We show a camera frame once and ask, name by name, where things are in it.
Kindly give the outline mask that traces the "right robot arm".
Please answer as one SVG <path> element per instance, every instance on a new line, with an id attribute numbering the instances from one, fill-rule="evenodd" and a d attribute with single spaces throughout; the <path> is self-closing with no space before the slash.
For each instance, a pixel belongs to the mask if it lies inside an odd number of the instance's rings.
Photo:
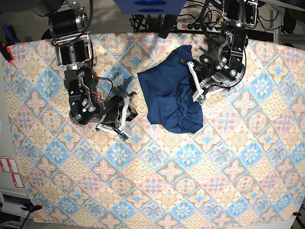
<path id="1" fill-rule="evenodd" d="M 96 130 L 130 138 L 132 131 L 126 123 L 136 116 L 130 100 L 136 92 L 122 96 L 97 97 L 93 87 L 99 79 L 94 74 L 93 47 L 89 26 L 93 19 L 93 2 L 89 12 L 69 1 L 68 10 L 60 10 L 63 0 L 37 0 L 32 8 L 40 17 L 47 17 L 52 45 L 55 47 L 58 66 L 66 67 L 64 86 L 69 94 L 69 116 L 75 125 L 96 124 Z"/>

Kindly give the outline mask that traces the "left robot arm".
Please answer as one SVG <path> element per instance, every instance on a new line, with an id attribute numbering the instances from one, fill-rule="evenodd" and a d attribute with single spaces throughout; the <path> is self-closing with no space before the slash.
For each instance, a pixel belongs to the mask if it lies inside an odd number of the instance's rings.
<path id="1" fill-rule="evenodd" d="M 181 61 L 193 77 L 195 91 L 192 99 L 199 104 L 220 91 L 230 91 L 241 82 L 246 71 L 247 27 L 257 22 L 256 0 L 224 0 L 221 15 L 224 25 L 220 29 L 220 40 L 214 40 L 205 23 L 209 3 L 207 0 L 203 5 L 199 25 L 207 40 L 216 46 L 217 56 L 203 54 L 197 61 Z"/>

